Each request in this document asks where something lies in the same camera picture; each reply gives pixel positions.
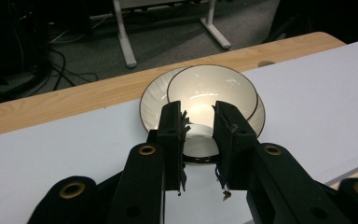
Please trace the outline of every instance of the black cable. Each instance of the black cable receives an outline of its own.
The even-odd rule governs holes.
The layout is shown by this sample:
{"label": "black cable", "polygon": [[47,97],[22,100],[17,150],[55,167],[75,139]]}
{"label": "black cable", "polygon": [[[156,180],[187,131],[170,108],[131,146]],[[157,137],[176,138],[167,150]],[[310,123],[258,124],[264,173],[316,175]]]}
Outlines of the black cable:
{"label": "black cable", "polygon": [[65,66],[66,66],[66,58],[65,58],[65,55],[63,55],[61,52],[59,52],[59,51],[57,51],[55,49],[52,49],[52,48],[48,48],[48,49],[51,50],[54,53],[57,53],[58,55],[60,55],[62,57],[62,70],[58,71],[58,73],[59,73],[58,80],[57,80],[56,84],[54,85],[54,89],[53,89],[54,91],[56,91],[58,89],[58,85],[60,84],[61,78],[63,76],[63,71],[64,71]]}
{"label": "black cable", "polygon": [[[176,13],[180,9],[182,9],[183,7],[185,7],[185,10],[182,13],[176,15]],[[144,21],[144,19],[141,19],[141,21],[144,21],[144,22],[129,21],[129,20],[126,20],[125,22],[130,23],[130,24],[136,24],[136,25],[149,25],[149,24],[153,24],[153,23],[158,22],[158,21],[164,21],[164,20],[167,20],[167,19],[170,19],[170,18],[181,17],[181,16],[185,15],[188,12],[190,7],[191,7],[190,4],[181,4],[179,7],[177,7],[173,12],[171,12],[167,16],[156,16],[156,15],[148,14],[148,13],[144,13],[144,12],[135,12],[135,11],[133,11],[131,13],[131,16],[132,16],[133,19],[136,19],[136,17],[140,17],[140,18],[147,18],[147,19],[149,19],[149,21]]]}
{"label": "black cable", "polygon": [[33,72],[34,77],[31,80],[21,84],[20,86],[17,86],[15,88],[11,89],[10,91],[7,91],[3,94],[6,97],[17,97],[19,94],[30,90],[31,88],[33,88],[36,85],[38,85],[39,83],[41,83],[48,76],[48,71],[49,71],[48,68],[49,68],[48,63],[42,62],[37,67],[37,70],[35,72]]}
{"label": "black cable", "polygon": [[54,87],[54,90],[55,90],[55,91],[56,91],[56,87],[57,87],[58,83],[60,82],[60,77],[63,77],[66,81],[68,81],[69,84],[71,84],[71,86],[75,86],[75,83],[73,83],[73,82],[71,81],[71,79],[69,79],[62,71],[58,70],[58,69],[57,69],[56,67],[54,67],[54,66],[52,67],[52,69],[58,73],[58,78],[59,78],[59,80],[57,80],[57,82],[56,82],[56,86]]}
{"label": "black cable", "polygon": [[[78,78],[80,78],[80,79],[82,79],[82,80],[84,80],[84,81],[86,81],[86,82],[88,82],[88,83],[94,82],[94,81],[98,81],[98,80],[99,80],[99,79],[98,79],[98,75],[95,74],[95,73],[91,73],[91,72],[88,72],[88,73],[74,73],[74,72],[72,72],[72,71],[69,71],[69,70],[66,69],[66,68],[64,68],[63,70],[64,70],[66,73],[68,73],[69,75],[76,76],[76,77],[78,77]],[[89,79],[86,79],[86,78],[83,78],[83,77],[82,77],[82,76],[87,76],[87,75],[93,76],[93,77],[95,78],[95,80],[89,80]]]}
{"label": "black cable", "polygon": [[43,87],[46,86],[46,84],[48,83],[48,81],[50,80],[51,76],[48,76],[45,81],[42,83],[42,85],[40,85],[39,88],[37,88],[35,91],[31,92],[28,94],[28,96],[33,96],[34,94],[36,94],[38,91],[42,90]]}

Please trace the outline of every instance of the bowl rim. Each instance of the bowl rim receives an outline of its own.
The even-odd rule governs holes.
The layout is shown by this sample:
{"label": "bowl rim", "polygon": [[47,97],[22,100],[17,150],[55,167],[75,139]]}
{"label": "bowl rim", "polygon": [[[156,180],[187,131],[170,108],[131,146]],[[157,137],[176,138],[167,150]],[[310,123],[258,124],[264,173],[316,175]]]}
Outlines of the bowl rim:
{"label": "bowl rim", "polygon": [[[162,74],[159,74],[157,77],[153,78],[153,80],[146,86],[144,92],[142,92],[141,98],[139,99],[138,112],[139,112],[139,117],[141,118],[142,126],[144,126],[144,128],[145,128],[145,130],[146,130],[147,133],[149,133],[149,131],[152,130],[152,129],[148,130],[148,128],[145,126],[144,118],[142,117],[142,99],[144,99],[144,96],[145,96],[146,91],[147,91],[147,90],[149,89],[149,87],[150,87],[157,79],[159,79],[160,77],[165,76],[165,75],[167,75],[168,73],[170,73],[170,72],[172,72],[172,71],[175,71],[175,70],[182,69],[181,71],[183,71],[183,70],[187,69],[188,67],[190,67],[190,66],[176,67],[176,68],[170,69],[170,70],[168,70],[168,71],[165,71],[165,72],[162,73]],[[168,86],[167,86],[167,90],[165,90],[165,91],[166,91],[166,93],[167,93],[167,101],[168,101]]]}
{"label": "bowl rim", "polygon": [[173,78],[171,78],[170,80],[170,83],[168,84],[168,88],[167,88],[167,100],[168,100],[168,103],[171,102],[170,100],[170,95],[169,95],[169,90],[170,90],[170,86],[172,84],[172,81],[178,76],[180,75],[182,72],[184,72],[185,70],[187,69],[191,69],[191,68],[194,68],[194,67],[200,67],[200,66],[216,66],[216,67],[223,67],[223,68],[226,68],[234,73],[236,73],[237,75],[239,75],[240,77],[243,77],[244,79],[246,79],[250,84],[251,86],[253,87],[253,90],[255,90],[255,96],[256,96],[256,100],[255,100],[255,108],[253,109],[252,113],[250,114],[249,118],[245,118],[246,120],[249,120],[254,114],[255,114],[255,111],[257,109],[257,106],[258,106],[258,93],[257,93],[257,89],[255,88],[255,85],[252,83],[252,81],[246,77],[245,75],[243,75],[241,72],[237,71],[237,70],[234,70],[230,67],[227,67],[227,66],[224,66],[224,65],[220,65],[220,64],[212,64],[212,63],[203,63],[203,64],[197,64],[197,65],[192,65],[192,66],[189,66],[187,68],[185,68],[184,70],[178,72],[175,76],[173,76]]}

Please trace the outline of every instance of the metal stand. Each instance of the metal stand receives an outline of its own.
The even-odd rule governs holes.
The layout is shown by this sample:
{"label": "metal stand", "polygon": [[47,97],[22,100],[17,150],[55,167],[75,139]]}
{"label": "metal stand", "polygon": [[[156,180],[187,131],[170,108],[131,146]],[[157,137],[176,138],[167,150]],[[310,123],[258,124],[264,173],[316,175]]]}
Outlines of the metal stand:
{"label": "metal stand", "polygon": [[[127,67],[134,68],[137,65],[137,62],[135,60],[135,56],[132,51],[130,40],[127,37],[126,29],[124,27],[123,17],[121,14],[121,9],[127,7],[141,7],[150,4],[174,2],[174,1],[173,0],[149,0],[149,1],[132,0],[132,1],[122,2],[123,7],[120,5],[119,1],[120,0],[113,0],[113,5],[115,6],[115,12],[116,12],[117,24],[118,24],[118,39],[120,40],[121,50],[123,51],[123,55]],[[209,0],[208,15],[204,18],[201,18],[200,21],[205,26],[205,28],[209,31],[209,33],[211,33],[211,35],[222,46],[223,49],[229,49],[231,47],[231,44],[223,37],[223,35],[213,25],[213,13],[214,13],[215,2],[216,0]]]}
{"label": "metal stand", "polygon": [[225,37],[214,27],[213,25],[213,13],[214,13],[214,4],[216,0],[209,1],[209,11],[206,18],[201,18],[201,23],[205,26],[205,28],[211,33],[211,35],[219,42],[220,46],[223,49],[229,49],[231,44],[225,39]]}
{"label": "metal stand", "polygon": [[121,50],[123,51],[124,60],[126,61],[127,67],[134,68],[137,65],[137,62],[135,60],[135,56],[133,55],[130,40],[127,37],[126,29],[124,27],[120,3],[118,2],[118,0],[113,0],[113,5],[115,6],[118,24],[118,39],[120,40],[120,46]]}

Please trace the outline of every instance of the ceramic bowl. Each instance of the ceramic bowl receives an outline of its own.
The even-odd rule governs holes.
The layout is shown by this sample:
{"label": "ceramic bowl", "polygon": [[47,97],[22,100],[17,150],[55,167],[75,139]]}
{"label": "ceramic bowl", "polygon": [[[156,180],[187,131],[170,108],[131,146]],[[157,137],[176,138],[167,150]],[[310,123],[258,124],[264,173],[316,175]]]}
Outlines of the ceramic bowl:
{"label": "ceramic bowl", "polygon": [[139,113],[147,132],[158,128],[161,109],[168,103],[167,89],[171,79],[186,69],[176,68],[154,79],[145,89],[139,104]]}
{"label": "ceramic bowl", "polygon": [[235,105],[246,119],[257,108],[257,92],[243,74],[220,65],[197,65],[176,74],[168,86],[169,102],[181,101],[191,123],[213,127],[216,101]]}
{"label": "ceramic bowl", "polygon": [[264,108],[263,101],[261,97],[257,95],[257,108],[255,109],[255,113],[251,118],[248,119],[248,123],[255,130],[257,137],[260,136],[261,132],[263,132],[264,124],[266,122],[266,109]]}
{"label": "ceramic bowl", "polygon": [[183,150],[183,162],[189,165],[216,164],[219,149],[213,139],[213,128],[202,124],[189,124]]}

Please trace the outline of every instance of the white surface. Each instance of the white surface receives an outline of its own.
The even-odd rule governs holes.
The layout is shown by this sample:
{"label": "white surface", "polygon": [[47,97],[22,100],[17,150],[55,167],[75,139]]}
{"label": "white surface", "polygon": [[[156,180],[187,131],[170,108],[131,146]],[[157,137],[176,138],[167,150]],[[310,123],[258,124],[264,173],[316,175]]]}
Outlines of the white surface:
{"label": "white surface", "polygon": [[[260,142],[286,147],[327,182],[358,167],[358,43],[245,73],[263,98]],[[99,183],[146,139],[139,100],[0,134],[0,223],[25,223],[70,175]],[[214,166],[187,166],[186,192],[167,192],[166,223],[245,223],[245,192],[222,202]]]}

